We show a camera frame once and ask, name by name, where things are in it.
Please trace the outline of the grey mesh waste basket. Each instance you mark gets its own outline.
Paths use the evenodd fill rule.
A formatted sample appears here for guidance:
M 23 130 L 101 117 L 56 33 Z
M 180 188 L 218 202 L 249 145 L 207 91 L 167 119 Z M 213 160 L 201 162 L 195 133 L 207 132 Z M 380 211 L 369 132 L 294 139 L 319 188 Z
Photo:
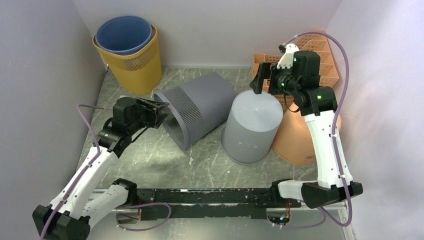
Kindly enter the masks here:
M 156 102 L 168 103 L 163 127 L 182 150 L 224 123 L 237 93 L 216 72 L 157 91 Z

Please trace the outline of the grey smooth plastic bin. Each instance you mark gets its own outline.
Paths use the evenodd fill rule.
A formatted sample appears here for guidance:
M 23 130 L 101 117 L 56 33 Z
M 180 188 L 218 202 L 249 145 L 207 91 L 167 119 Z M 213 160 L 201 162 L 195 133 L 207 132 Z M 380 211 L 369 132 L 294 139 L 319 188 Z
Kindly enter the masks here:
M 271 94 L 253 90 L 234 99 L 221 134 L 224 153 L 234 162 L 252 165 L 269 153 L 283 119 L 283 108 Z

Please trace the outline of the orange plastic bin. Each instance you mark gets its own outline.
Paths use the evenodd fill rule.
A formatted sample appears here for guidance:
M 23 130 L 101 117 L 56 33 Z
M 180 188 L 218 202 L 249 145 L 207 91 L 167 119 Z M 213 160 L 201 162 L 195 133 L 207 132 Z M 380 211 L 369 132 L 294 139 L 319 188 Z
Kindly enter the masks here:
M 297 165 L 316 162 L 313 141 L 308 126 L 292 103 L 283 114 L 282 121 L 276 132 L 272 146 L 284 160 Z

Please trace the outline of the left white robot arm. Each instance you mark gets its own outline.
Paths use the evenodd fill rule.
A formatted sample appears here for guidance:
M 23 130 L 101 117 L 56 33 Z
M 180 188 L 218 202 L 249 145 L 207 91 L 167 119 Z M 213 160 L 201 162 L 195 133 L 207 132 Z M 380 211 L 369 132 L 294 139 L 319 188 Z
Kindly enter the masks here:
M 96 198 L 91 195 L 111 165 L 148 129 L 157 129 L 167 117 L 168 103 L 139 97 L 121 97 L 110 108 L 112 116 L 93 133 L 89 153 L 65 188 L 46 206 L 38 205 L 32 218 L 42 240 L 85 240 L 91 229 L 113 209 L 137 209 L 137 185 L 118 179 Z

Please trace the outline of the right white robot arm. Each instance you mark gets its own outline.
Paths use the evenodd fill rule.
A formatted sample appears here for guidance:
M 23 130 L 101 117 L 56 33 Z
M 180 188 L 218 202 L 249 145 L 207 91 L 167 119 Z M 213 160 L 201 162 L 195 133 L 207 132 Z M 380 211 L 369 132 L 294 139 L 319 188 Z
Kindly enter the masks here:
M 261 62 L 249 86 L 260 95 L 265 80 L 268 93 L 292 96 L 297 112 L 310 132 L 317 163 L 317 180 L 284 179 L 273 182 L 270 202 L 282 207 L 289 199 L 304 202 L 314 209 L 350 201 L 363 193 L 363 186 L 353 180 L 344 159 L 337 127 L 338 109 L 334 90 L 320 85 L 320 56 L 309 50 L 288 51 L 279 62 Z

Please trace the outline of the yellow plastic bin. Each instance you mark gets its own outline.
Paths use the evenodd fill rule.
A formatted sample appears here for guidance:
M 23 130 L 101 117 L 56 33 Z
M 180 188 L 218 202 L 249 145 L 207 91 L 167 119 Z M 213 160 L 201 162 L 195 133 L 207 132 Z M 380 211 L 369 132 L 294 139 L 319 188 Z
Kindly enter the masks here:
M 152 25 L 152 38 L 149 43 L 134 54 L 118 55 L 108 52 L 98 46 L 94 37 L 92 43 L 119 84 L 126 90 L 146 95 L 162 79 L 158 31 L 154 25 Z

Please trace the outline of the orange plastic file rack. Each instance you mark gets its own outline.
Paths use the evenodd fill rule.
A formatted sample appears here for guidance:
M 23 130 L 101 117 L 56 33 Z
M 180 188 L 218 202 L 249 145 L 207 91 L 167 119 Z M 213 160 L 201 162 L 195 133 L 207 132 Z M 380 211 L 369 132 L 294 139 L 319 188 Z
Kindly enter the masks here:
M 310 34 L 298 38 L 295 44 L 299 50 L 314 51 L 320 56 L 320 85 L 333 87 L 339 80 L 339 75 L 330 49 L 329 39 L 323 35 L 316 34 L 316 29 L 310 29 L 309 31 L 311 32 Z M 254 53 L 251 66 L 252 77 L 256 76 L 260 63 L 277 63 L 281 56 L 281 54 Z

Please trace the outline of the blue plastic bin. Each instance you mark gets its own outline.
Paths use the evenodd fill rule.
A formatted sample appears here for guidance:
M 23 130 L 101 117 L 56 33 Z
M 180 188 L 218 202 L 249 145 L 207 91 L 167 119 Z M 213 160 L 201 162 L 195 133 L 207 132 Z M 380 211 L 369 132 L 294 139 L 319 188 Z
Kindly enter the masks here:
M 103 50 L 117 55 L 131 55 L 147 45 L 153 36 L 152 25 L 139 16 L 112 18 L 97 30 L 94 41 Z

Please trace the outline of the aluminium frame rail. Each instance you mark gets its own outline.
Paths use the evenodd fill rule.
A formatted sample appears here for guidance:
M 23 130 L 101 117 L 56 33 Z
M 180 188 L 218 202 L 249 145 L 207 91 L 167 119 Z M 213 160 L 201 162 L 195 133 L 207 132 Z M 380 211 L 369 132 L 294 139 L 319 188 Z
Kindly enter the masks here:
M 106 192 L 106 190 L 107 189 L 95 189 L 95 190 L 93 190 L 93 192 L 91 193 L 88 200 L 92 201 L 93 199 L 97 198 L 99 195 Z M 324 206 L 324 208 L 328 211 L 329 210 L 346 210 L 348 208 L 348 206 L 347 206 L 347 203 L 344 201 L 344 202 L 339 202 L 339 203 L 334 203 L 334 204 Z

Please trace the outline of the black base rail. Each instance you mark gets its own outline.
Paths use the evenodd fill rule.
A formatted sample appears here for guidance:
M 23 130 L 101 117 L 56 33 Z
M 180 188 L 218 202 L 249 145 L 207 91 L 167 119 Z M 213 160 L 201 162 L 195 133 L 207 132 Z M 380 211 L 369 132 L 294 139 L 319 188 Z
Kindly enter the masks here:
M 301 203 L 282 198 L 271 188 L 139 188 L 141 220 L 237 218 L 265 220 L 268 210 L 299 208 Z

